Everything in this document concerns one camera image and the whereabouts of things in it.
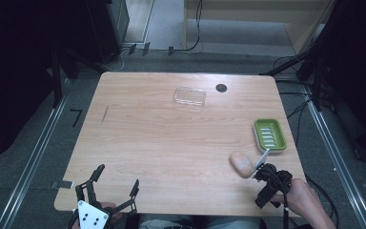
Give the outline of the black tripod stand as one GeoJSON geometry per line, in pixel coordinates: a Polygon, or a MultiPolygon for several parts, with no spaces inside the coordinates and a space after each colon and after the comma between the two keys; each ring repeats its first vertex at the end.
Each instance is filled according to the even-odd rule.
{"type": "Polygon", "coordinates": [[[262,73],[262,75],[275,76],[284,70],[290,69],[295,64],[302,63],[300,69],[296,72],[296,77],[298,80],[303,81],[308,79],[311,74],[314,75],[312,102],[319,112],[321,111],[319,93],[324,72],[324,52],[332,40],[331,36],[335,33],[337,21],[342,13],[341,0],[332,0],[331,8],[327,23],[317,39],[312,42],[305,52],[295,55],[278,67],[273,67],[271,70],[262,73]]]}
{"type": "Polygon", "coordinates": [[[57,108],[63,97],[61,72],[68,78],[76,78],[79,75],[74,60],[75,53],[70,49],[57,48],[51,51],[51,78],[53,81],[53,108],[57,108]]]}

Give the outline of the person's left hand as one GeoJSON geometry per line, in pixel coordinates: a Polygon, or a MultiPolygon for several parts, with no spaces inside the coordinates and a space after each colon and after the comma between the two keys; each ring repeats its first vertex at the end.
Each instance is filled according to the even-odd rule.
{"type": "Polygon", "coordinates": [[[73,211],[67,229],[113,229],[122,218],[113,202],[87,203],[79,200],[73,211]]]}

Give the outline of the clear plastic lid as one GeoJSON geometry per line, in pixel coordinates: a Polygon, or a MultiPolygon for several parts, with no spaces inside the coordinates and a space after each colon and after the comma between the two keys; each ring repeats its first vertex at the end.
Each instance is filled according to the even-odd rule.
{"type": "Polygon", "coordinates": [[[206,92],[202,89],[191,87],[177,87],[173,101],[177,104],[203,107],[205,105],[206,92]]]}

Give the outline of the person's right hand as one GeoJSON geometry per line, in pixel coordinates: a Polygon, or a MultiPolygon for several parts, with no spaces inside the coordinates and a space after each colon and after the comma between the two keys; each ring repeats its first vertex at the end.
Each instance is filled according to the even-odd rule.
{"type": "Polygon", "coordinates": [[[305,219],[313,218],[319,213],[320,202],[315,190],[300,178],[291,181],[286,197],[288,208],[305,219]]]}

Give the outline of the metal floor rail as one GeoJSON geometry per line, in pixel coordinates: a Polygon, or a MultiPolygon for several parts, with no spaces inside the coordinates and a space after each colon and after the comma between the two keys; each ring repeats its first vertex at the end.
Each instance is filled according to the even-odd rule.
{"type": "Polygon", "coordinates": [[[0,229],[10,229],[17,215],[20,206],[28,192],[34,175],[39,167],[40,161],[46,151],[46,148],[51,140],[52,133],[58,123],[58,120],[63,113],[65,104],[68,100],[69,92],[73,81],[66,79],[62,86],[63,97],[59,100],[58,105],[51,109],[48,120],[39,135],[36,144],[31,151],[28,162],[26,163],[20,178],[14,186],[10,198],[0,217],[0,229]]]}
{"type": "Polygon", "coordinates": [[[361,228],[366,229],[366,201],[359,191],[353,176],[341,155],[341,151],[332,136],[323,113],[319,112],[313,103],[309,105],[309,110],[329,153],[331,161],[334,164],[335,172],[337,173],[342,187],[345,190],[345,194],[356,214],[356,218],[361,228]]]}

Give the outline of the black cabinet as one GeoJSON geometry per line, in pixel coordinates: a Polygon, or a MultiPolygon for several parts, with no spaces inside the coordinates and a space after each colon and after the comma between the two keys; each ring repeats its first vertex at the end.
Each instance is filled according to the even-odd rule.
{"type": "Polygon", "coordinates": [[[95,60],[104,63],[120,54],[130,23],[126,0],[86,0],[93,29],[95,60]]]}

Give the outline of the green soap dish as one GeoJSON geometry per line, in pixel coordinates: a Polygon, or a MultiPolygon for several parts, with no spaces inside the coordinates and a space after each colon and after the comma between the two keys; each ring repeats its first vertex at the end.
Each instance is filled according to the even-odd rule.
{"type": "Polygon", "coordinates": [[[269,150],[271,154],[280,154],[287,148],[280,123],[273,118],[259,118],[254,122],[254,138],[262,153],[269,150]]]}

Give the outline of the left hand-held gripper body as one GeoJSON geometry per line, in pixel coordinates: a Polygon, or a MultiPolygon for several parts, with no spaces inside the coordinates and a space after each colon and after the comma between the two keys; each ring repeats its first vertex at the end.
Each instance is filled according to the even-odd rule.
{"type": "Polygon", "coordinates": [[[80,229],[110,229],[111,219],[122,210],[130,207],[128,216],[137,213],[135,198],[137,196],[137,183],[135,183],[130,192],[130,199],[116,207],[104,207],[96,199],[96,195],[91,181],[75,187],[77,195],[77,208],[73,211],[71,223],[78,221],[80,229]]]}

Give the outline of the grey tape strip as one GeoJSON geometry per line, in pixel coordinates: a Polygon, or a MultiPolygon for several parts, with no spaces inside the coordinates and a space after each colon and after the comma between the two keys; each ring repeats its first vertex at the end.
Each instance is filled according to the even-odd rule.
{"type": "Polygon", "coordinates": [[[51,188],[52,189],[70,189],[73,185],[72,181],[67,181],[67,180],[59,180],[59,181],[53,181],[51,183],[51,188]]]}

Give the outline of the light wooden shelf unit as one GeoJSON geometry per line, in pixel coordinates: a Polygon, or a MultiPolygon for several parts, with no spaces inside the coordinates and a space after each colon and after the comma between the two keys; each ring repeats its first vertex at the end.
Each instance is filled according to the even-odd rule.
{"type": "Polygon", "coordinates": [[[283,23],[296,53],[305,52],[337,0],[202,0],[201,18],[283,23]]]}

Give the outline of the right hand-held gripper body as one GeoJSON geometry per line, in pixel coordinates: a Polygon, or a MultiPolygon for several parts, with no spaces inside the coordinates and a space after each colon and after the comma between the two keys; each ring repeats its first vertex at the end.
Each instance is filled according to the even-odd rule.
{"type": "Polygon", "coordinates": [[[290,191],[293,175],[285,170],[277,171],[273,164],[265,163],[256,169],[254,178],[257,181],[266,182],[266,185],[257,194],[255,204],[262,209],[267,202],[270,202],[275,208],[278,208],[280,203],[272,201],[272,197],[278,191],[282,194],[287,194],[290,191]]]}

